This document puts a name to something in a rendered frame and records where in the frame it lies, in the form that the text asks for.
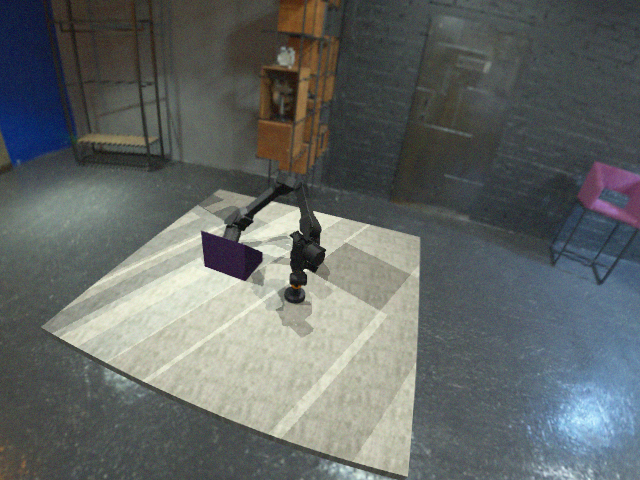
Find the dark grey round pedestal with short shaft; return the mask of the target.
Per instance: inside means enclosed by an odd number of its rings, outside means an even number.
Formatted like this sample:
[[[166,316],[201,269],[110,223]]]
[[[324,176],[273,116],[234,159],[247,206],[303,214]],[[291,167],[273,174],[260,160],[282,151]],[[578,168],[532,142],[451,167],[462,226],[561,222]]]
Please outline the dark grey round pedestal with short shaft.
[[[294,289],[289,287],[284,291],[284,298],[290,303],[297,304],[305,299],[305,291],[302,288]]]

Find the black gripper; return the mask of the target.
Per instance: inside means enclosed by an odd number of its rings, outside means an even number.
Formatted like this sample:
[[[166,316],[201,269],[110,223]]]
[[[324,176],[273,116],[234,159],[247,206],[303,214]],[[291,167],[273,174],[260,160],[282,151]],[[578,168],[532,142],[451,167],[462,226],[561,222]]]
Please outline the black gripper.
[[[290,267],[292,273],[290,274],[289,284],[294,285],[295,288],[298,288],[298,286],[306,286],[307,275],[303,270],[301,270],[301,266],[303,261],[307,259],[305,259],[303,256],[295,255],[292,250],[290,252],[290,259]]]

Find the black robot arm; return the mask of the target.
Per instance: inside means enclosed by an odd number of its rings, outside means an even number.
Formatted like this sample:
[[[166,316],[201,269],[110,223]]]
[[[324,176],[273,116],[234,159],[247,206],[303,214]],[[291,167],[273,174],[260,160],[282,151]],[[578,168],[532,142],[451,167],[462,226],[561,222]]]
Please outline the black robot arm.
[[[320,233],[322,228],[315,217],[308,192],[308,186],[297,181],[285,173],[279,174],[273,181],[272,187],[254,200],[247,207],[240,208],[224,219],[226,225],[223,238],[239,241],[241,231],[244,231],[251,223],[256,213],[267,206],[279,195],[295,191],[301,213],[299,220],[300,231],[295,231],[289,236],[293,238],[292,252],[303,256],[305,259],[301,270],[306,269],[315,273],[319,265],[324,261],[326,249],[320,246]],[[234,225],[233,225],[234,224]],[[237,226],[236,226],[237,225]]]

